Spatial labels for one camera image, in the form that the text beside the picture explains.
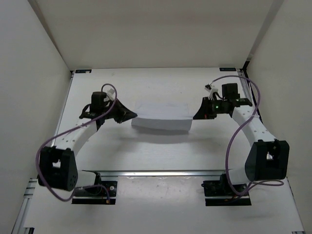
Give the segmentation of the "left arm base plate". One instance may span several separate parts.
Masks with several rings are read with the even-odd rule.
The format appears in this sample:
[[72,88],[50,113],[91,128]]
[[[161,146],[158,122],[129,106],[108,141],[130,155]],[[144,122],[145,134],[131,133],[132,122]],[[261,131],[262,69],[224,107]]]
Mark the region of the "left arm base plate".
[[109,193],[109,200],[107,199],[106,190],[102,187],[90,188],[87,190],[78,191],[72,198],[74,205],[115,205],[117,196],[116,180],[101,180],[101,185],[104,186]]

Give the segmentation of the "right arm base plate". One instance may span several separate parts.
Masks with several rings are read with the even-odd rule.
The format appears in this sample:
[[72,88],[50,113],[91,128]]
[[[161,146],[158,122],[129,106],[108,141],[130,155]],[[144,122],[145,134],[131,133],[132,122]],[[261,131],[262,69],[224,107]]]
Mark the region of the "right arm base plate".
[[249,194],[238,196],[229,186],[226,175],[219,180],[205,180],[201,184],[204,189],[206,207],[251,206]]

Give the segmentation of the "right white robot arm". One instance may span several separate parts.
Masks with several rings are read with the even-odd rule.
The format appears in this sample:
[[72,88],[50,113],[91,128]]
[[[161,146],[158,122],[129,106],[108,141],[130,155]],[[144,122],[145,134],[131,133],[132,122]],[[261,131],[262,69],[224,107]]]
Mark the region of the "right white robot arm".
[[230,169],[229,177],[219,182],[219,190],[225,195],[230,195],[236,190],[237,184],[284,179],[287,173],[289,144],[285,140],[278,140],[256,118],[252,103],[240,96],[237,84],[222,85],[222,96],[211,84],[206,85],[205,89],[209,96],[202,99],[193,119],[214,119],[217,115],[229,114],[251,146],[243,166]]

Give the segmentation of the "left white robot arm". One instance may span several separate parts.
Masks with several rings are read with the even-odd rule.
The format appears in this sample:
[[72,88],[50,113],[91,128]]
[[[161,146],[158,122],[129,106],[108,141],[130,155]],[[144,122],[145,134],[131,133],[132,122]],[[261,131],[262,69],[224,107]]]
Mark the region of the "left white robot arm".
[[39,155],[39,184],[46,184],[54,189],[72,191],[76,187],[85,187],[91,195],[102,190],[100,175],[97,172],[78,170],[76,156],[83,145],[93,136],[107,119],[121,124],[137,117],[118,99],[113,100],[114,91],[93,92],[91,103],[87,104],[79,116],[77,129],[66,133],[53,147],[43,147]]

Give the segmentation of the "white fabric skirt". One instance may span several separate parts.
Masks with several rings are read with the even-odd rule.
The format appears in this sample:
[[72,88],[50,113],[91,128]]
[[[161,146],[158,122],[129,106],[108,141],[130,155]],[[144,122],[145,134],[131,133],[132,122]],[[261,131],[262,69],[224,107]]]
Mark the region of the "white fabric skirt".
[[138,102],[135,113],[131,124],[148,129],[188,132],[193,121],[186,103]]

